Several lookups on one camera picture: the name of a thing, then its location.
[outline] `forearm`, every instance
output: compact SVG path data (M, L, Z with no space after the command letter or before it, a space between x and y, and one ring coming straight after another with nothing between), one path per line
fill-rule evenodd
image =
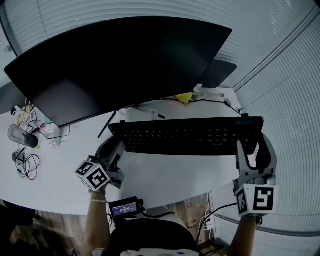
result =
M106 200L106 196L101 193L92 193L91 199ZM95 249L109 248L110 229L105 203L90 202L86 218L84 239L85 256L92 256L92 251Z
M256 218L242 217L227 256L250 256L256 231Z

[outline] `beaded bracelet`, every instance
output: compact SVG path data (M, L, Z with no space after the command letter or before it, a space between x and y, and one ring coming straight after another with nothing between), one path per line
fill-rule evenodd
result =
M99 199L90 199L90 202L96 202L96 203L105 203L108 204L109 202L106 200L99 200Z

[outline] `small display screen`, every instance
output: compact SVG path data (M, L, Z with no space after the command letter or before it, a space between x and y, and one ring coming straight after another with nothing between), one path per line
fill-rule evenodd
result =
M137 203L132 202L122 206L112 208L113 217L120 216L122 214L134 213L137 211Z

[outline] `yellow object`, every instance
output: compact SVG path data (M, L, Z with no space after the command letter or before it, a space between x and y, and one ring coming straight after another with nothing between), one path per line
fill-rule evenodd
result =
M192 92L184 93L184 94L179 94L175 96L179 101L182 103L187 104L191 98L192 98Z

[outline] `person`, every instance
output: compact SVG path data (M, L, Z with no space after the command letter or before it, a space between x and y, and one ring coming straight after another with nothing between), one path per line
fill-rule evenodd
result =
M138 218L123 221L110 234L106 207L106 187L90 192L85 225L84 256L197 256L201 254L194 238L180 221ZM243 217L231 243L228 256L250 256L256 230L254 217Z

